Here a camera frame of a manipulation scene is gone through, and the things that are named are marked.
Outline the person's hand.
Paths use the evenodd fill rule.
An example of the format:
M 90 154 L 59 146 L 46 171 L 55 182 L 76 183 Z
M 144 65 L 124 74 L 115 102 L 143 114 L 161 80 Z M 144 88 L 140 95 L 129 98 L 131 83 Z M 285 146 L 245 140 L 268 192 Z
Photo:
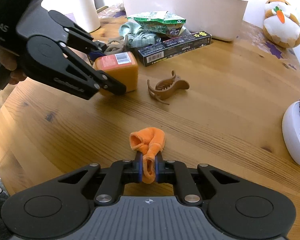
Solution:
M 10 70 L 10 85 L 17 85 L 19 82 L 26 80 L 26 74 L 17 68 L 15 55 L 0 47 L 0 63 Z

